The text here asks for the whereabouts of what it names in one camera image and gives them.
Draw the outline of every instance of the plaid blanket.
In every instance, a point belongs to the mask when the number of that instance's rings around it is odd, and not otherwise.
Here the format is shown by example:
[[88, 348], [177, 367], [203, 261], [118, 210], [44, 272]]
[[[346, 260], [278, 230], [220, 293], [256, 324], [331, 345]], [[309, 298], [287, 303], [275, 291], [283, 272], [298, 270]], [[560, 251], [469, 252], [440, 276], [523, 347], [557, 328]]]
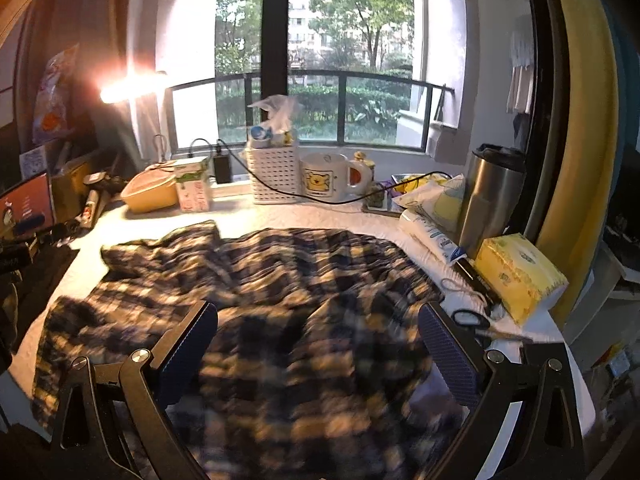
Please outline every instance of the plaid blanket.
[[167, 413], [211, 478], [418, 478], [460, 426], [411, 412], [431, 367], [418, 309], [441, 293], [389, 241], [303, 229], [222, 239], [209, 221], [103, 248], [102, 259], [94, 291], [47, 316], [32, 405], [45, 428], [75, 357], [122, 361], [201, 299], [219, 309], [218, 334]]

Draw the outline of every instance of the yellow container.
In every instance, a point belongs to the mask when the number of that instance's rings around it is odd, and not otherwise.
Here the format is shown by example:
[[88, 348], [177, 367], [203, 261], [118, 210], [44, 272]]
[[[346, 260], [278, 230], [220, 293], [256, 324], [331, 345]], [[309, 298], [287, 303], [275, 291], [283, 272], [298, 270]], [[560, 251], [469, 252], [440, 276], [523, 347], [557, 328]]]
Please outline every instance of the yellow container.
[[137, 174], [120, 194], [134, 213], [148, 213], [178, 203], [175, 177], [168, 170], [148, 170]]
[[474, 266], [519, 325], [537, 308], [552, 308], [568, 285], [564, 274], [521, 234], [484, 240]]

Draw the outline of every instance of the bed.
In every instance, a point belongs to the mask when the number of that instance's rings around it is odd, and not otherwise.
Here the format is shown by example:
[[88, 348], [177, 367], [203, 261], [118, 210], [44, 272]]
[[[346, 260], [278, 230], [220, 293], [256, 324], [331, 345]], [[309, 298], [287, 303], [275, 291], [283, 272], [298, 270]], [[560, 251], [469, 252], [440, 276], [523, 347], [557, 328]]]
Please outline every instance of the bed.
[[[72, 242], [72, 247], [79, 249], [80, 252], [50, 298], [49, 306], [59, 296], [81, 299], [91, 292], [106, 272], [106, 266], [100, 259], [100, 247], [137, 238], [159, 238], [176, 228], [209, 219], [216, 221], [221, 236], [225, 238], [239, 237], [263, 228], [291, 227], [339, 228], [357, 234], [385, 238], [404, 250], [436, 283], [443, 278], [450, 278], [460, 287], [469, 290], [455, 272], [441, 264], [419, 243], [404, 234], [398, 228], [398, 220], [395, 218], [364, 214], [357, 204], [324, 206], [300, 203], [254, 206], [251, 196], [237, 196], [217, 199], [213, 203], [212, 211], [199, 214], [182, 214], [179, 210], [169, 210], [147, 215], [133, 215], [125, 206], [114, 204], [114, 207], [103, 214], [93, 231]], [[448, 312], [461, 307], [479, 310], [481, 303], [478, 298], [469, 293], [446, 292], [442, 306]], [[32, 396], [36, 353], [45, 317], [46, 312], [31, 325], [9, 369], [15, 384], [27, 399]], [[505, 332], [520, 332], [518, 326], [509, 317], [497, 322], [496, 327]], [[527, 322], [523, 332], [540, 342], [563, 341], [558, 327], [547, 312], [535, 313]], [[492, 348], [500, 349], [514, 362], [519, 359], [516, 343], [497, 341], [493, 343]], [[586, 384], [568, 348], [567, 353], [574, 377], [580, 428], [584, 435], [594, 424], [594, 407]], [[491, 478], [494, 474], [513, 431], [519, 409], [519, 403], [511, 405], [498, 439], [478, 479]]]

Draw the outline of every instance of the metal screw cap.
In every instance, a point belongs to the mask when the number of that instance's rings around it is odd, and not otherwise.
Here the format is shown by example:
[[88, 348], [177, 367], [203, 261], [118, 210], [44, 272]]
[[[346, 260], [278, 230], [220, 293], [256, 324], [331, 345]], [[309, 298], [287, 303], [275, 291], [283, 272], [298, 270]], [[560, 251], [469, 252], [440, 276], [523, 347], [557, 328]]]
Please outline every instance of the metal screw cap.
[[133, 352], [133, 354], [131, 354], [131, 359], [135, 363], [141, 363], [149, 359], [149, 356], [150, 356], [149, 350], [142, 348], [140, 350], [136, 350], [135, 352]]
[[487, 359], [489, 359], [489, 361], [496, 364], [500, 364], [504, 361], [504, 354], [499, 350], [489, 350], [486, 353], [486, 357]]
[[560, 370], [562, 370], [562, 363], [555, 357], [549, 359], [546, 364], [555, 372], [559, 372]]
[[74, 370], [82, 370], [82, 368], [84, 368], [86, 366], [86, 364], [88, 363], [88, 360], [86, 357], [77, 357], [74, 359], [74, 361], [71, 363], [71, 367]]

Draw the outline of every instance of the hedge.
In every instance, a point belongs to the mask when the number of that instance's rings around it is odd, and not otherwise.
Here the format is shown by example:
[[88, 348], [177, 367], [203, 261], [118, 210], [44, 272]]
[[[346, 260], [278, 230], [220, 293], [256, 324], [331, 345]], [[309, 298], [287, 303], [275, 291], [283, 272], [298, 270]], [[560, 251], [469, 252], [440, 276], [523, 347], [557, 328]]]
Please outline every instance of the hedge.
[[[347, 86], [346, 121], [355, 122], [356, 118], [380, 123], [395, 122], [400, 110], [408, 110], [411, 87], [402, 83], [385, 85], [399, 87], [402, 93], [391, 93], [364, 86]], [[307, 124], [318, 121], [337, 121], [338, 87], [321, 85], [292, 85], [289, 94], [295, 96], [303, 106], [296, 123]], [[218, 126], [238, 126], [244, 124], [244, 92], [229, 90], [216, 95]]]

